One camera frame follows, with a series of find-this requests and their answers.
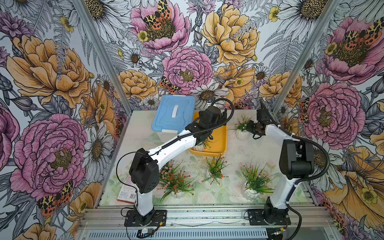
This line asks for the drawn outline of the orange flower potted plant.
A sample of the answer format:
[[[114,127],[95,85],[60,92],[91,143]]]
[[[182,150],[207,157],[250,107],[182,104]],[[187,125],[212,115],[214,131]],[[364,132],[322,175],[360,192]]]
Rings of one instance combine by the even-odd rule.
[[[207,177],[201,182],[208,182],[210,185],[217,184],[221,185],[221,180],[228,178],[229,176],[224,175],[223,170],[228,166],[228,162],[223,155],[206,159],[205,165],[207,167]]]
[[[241,165],[241,174],[245,178],[244,192],[250,200],[264,194],[273,193],[269,184],[272,181],[270,175],[261,165]]]

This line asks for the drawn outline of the pink red potted gypsophila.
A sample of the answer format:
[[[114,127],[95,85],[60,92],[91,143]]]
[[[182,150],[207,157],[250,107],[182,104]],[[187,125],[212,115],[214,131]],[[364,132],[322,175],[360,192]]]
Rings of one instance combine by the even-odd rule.
[[[168,162],[160,170],[160,189],[163,191],[163,196],[160,202],[163,203],[168,197],[174,196],[182,198],[184,195],[194,195],[194,180],[188,174],[181,164],[176,164],[174,161]]]

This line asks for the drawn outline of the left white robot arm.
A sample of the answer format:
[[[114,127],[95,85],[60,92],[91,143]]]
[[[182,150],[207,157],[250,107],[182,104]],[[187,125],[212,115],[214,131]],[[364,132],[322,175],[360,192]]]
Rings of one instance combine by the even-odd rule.
[[[160,182],[159,170],[177,155],[208,139],[215,129],[225,126],[233,117],[235,107],[232,101],[218,98],[205,110],[199,111],[196,120],[168,142],[149,151],[143,148],[130,152],[124,157],[134,154],[129,175],[132,184],[123,185],[134,188],[136,203],[134,213],[138,217],[147,218],[154,214],[153,190]]]

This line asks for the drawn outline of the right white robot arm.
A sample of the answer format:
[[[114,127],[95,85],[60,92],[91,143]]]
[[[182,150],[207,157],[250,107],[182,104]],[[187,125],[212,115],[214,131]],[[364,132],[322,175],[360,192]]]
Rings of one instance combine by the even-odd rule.
[[[254,139],[267,136],[281,147],[279,168],[282,173],[264,209],[249,210],[250,223],[289,225],[289,203],[293,193],[301,183],[319,179],[328,172],[329,154],[320,144],[284,130],[263,102],[261,109],[257,110],[257,120],[250,121],[247,131],[253,134]]]

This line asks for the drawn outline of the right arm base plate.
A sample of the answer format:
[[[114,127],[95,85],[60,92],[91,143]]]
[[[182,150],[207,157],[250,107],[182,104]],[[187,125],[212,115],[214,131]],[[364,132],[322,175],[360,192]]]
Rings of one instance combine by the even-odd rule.
[[[289,226],[291,224],[288,209],[248,209],[246,213],[251,226]]]

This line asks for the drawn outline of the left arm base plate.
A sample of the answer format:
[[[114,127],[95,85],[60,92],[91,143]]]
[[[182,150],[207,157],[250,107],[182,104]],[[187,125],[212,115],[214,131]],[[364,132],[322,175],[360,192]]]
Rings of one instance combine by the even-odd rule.
[[[125,227],[164,227],[167,221],[167,210],[153,209],[142,216],[138,210],[129,210],[125,216]]]

